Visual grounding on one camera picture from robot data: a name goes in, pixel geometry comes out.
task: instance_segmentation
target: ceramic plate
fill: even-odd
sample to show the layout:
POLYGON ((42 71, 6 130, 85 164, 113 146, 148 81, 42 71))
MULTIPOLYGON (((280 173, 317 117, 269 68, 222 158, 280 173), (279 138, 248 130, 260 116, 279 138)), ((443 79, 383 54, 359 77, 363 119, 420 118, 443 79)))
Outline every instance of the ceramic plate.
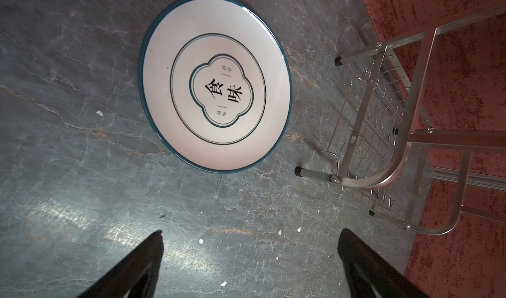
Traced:
POLYGON ((291 79, 281 45, 234 0, 178 0, 163 10, 142 43, 138 80, 156 134, 203 170, 255 165, 288 123, 291 79))

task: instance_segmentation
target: gray marble floor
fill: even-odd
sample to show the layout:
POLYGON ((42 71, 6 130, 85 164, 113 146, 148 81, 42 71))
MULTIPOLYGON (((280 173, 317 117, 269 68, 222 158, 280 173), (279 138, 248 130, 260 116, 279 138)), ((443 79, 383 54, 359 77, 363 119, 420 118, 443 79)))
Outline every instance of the gray marble floor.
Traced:
POLYGON ((349 296, 342 228, 404 271, 413 232, 293 173, 332 166, 345 84, 370 65, 333 59, 376 41, 362 0, 238 0, 279 38, 294 99, 277 149, 233 175, 171 155, 139 101, 139 47, 175 0, 0 1, 0 296, 75 296, 157 229, 158 297, 349 296))

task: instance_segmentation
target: red wall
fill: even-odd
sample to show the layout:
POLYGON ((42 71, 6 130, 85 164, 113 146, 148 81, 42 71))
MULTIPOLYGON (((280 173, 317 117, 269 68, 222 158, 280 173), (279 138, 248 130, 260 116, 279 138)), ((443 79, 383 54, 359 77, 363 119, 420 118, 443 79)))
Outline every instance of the red wall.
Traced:
MULTIPOLYGON (((380 40, 489 0, 363 0, 380 40)), ((420 44, 396 49, 408 76, 420 44)), ((436 129, 506 130, 506 15, 443 34, 424 104, 436 129)), ((430 152, 434 166, 458 169, 460 152, 430 152)), ((506 176, 506 156, 475 154, 471 171, 506 176)), ((455 184, 434 180, 421 219, 447 218, 455 184)), ((506 193, 468 186, 465 204, 506 214, 506 193)), ((433 297, 506 297, 506 225, 465 214, 444 236, 417 235, 406 276, 433 297)))

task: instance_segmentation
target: metal wire rack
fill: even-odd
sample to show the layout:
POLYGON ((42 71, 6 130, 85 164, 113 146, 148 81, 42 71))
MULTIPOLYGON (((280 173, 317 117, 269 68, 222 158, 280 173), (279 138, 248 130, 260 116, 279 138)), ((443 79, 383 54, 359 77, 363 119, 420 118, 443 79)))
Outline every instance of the metal wire rack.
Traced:
MULTIPOLYGON (((352 124, 358 115, 361 100, 364 98, 371 70, 366 71, 363 77, 351 79, 343 107, 326 149, 327 153, 335 157, 332 174, 339 175, 345 172, 347 177, 367 178, 385 168, 391 159, 395 150, 398 126, 404 113, 403 103, 407 99, 406 88, 401 82, 405 76, 399 77, 396 73, 399 66, 394 66, 389 61, 393 57, 395 54, 391 53, 377 60, 381 62, 381 78, 374 84, 363 118, 364 123, 353 148, 351 162, 346 169, 343 169, 341 161, 345 158, 348 143, 352 138, 352 124)), ((395 202, 395 188, 398 181, 399 179, 387 187, 375 190, 356 190, 345 187, 342 187, 342 190, 373 212, 387 215, 395 202)))
POLYGON ((301 167, 295 168, 295 174, 339 184, 347 195, 367 206, 370 214, 378 214, 405 229, 428 235, 450 232, 457 225, 461 213, 506 223, 502 215, 463 205, 473 152, 506 153, 506 132, 434 130, 422 107, 424 80, 435 49, 435 38, 502 13, 506 13, 506 0, 494 0, 425 29, 377 42, 336 58, 336 66, 364 56, 373 56, 374 63, 363 77, 352 78, 348 86, 326 149, 335 157, 330 174, 301 167), (393 49, 417 41, 421 41, 421 48, 411 83, 393 49), (425 124, 423 129, 420 129, 421 123, 425 124), (403 183, 403 189, 396 189, 396 185, 403 181, 401 174, 415 147, 421 148, 421 155, 409 184, 411 188, 406 189, 403 183), (463 151, 450 218, 436 228, 421 227, 414 215, 416 200, 421 197, 419 190, 427 151, 431 147, 463 151), (399 201, 404 208, 402 218, 397 210, 393 210, 399 201))

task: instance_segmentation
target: blue plate rim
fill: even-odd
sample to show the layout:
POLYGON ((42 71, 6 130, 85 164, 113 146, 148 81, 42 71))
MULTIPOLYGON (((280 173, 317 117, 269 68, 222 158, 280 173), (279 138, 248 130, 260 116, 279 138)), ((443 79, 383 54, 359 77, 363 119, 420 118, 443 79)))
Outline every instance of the blue plate rim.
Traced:
POLYGON ((147 50, 147 47, 148 47, 148 43, 149 43, 149 41, 151 39, 151 36, 153 35, 153 32, 155 31, 155 29, 158 27, 158 25, 163 20, 163 18, 165 18, 165 16, 167 16, 172 10, 174 10, 175 8, 179 7, 180 5, 182 5, 184 3, 187 3, 189 1, 192 1, 192 0, 177 0, 177 1, 173 2, 172 4, 168 5, 164 10, 162 10, 160 12, 160 14, 158 14, 158 16, 156 16, 155 20, 149 26, 148 31, 146 32, 146 35, 144 36, 144 39, 142 40, 141 49, 139 51, 139 60, 137 62, 137 85, 138 85, 138 88, 139 88, 139 96, 141 98, 142 108, 144 109, 144 113, 146 114, 146 118, 148 119, 149 124, 151 125, 151 128, 153 129, 153 131, 155 131, 156 135, 161 140, 161 142, 167 147, 167 149, 172 154, 176 155, 182 161, 184 161, 185 163, 187 163, 187 164, 189 164, 189 165, 191 165, 191 166, 193 166, 195 168, 198 168, 198 169, 204 170, 204 171, 208 171, 208 172, 211 172, 211 173, 216 173, 216 174, 232 174, 232 173, 237 173, 237 172, 246 170, 248 168, 254 167, 259 162, 262 162, 267 156, 269 156, 269 154, 271 154, 272 151, 274 151, 274 149, 278 146, 279 142, 281 141, 281 138, 283 137, 283 135, 284 135, 284 133, 286 131, 286 128, 288 127, 288 121, 290 120, 292 97, 293 97, 293 90, 292 90, 292 83, 291 83, 291 73, 290 73, 290 67, 288 66, 288 59, 286 58, 286 55, 285 55, 284 50, 283 50, 283 47, 279 43, 278 38, 274 35, 274 33, 272 32, 272 30, 262 20, 262 18, 260 18, 256 13, 254 13, 252 10, 250 10, 248 7, 246 7, 244 4, 240 3, 239 1, 237 1, 237 0, 226 0, 226 1, 234 3, 234 4, 236 4, 236 5, 238 5, 238 6, 242 7, 242 8, 248 9, 253 16, 255 16, 261 23, 263 23, 263 25, 269 30, 269 32, 273 36, 274 40, 276 41, 276 44, 278 45, 278 48, 281 51, 281 54, 283 55, 283 59, 284 59, 285 64, 286 64, 286 70, 288 72, 288 81, 290 82, 290 104, 289 104, 289 107, 288 107, 288 115, 286 116, 286 122, 285 122, 285 126, 283 127, 283 131, 281 132, 281 134, 280 134, 278 140, 276 141, 276 143, 272 146, 272 148, 269 150, 269 152, 267 152, 265 155, 263 155, 258 161, 253 162, 250 165, 247 165, 247 166, 241 167, 241 168, 237 168, 237 169, 232 169, 232 170, 220 170, 220 169, 207 168, 207 167, 198 165, 198 164, 196 164, 196 163, 188 160, 182 154, 180 154, 178 151, 176 151, 167 142, 167 140, 165 140, 165 138, 161 134, 160 130, 158 130, 158 128, 156 127, 156 124, 154 123, 153 118, 151 117, 151 114, 150 114, 149 109, 148 109, 148 105, 146 103, 146 97, 144 96, 143 69, 144 69, 144 57, 146 55, 146 50, 147 50))

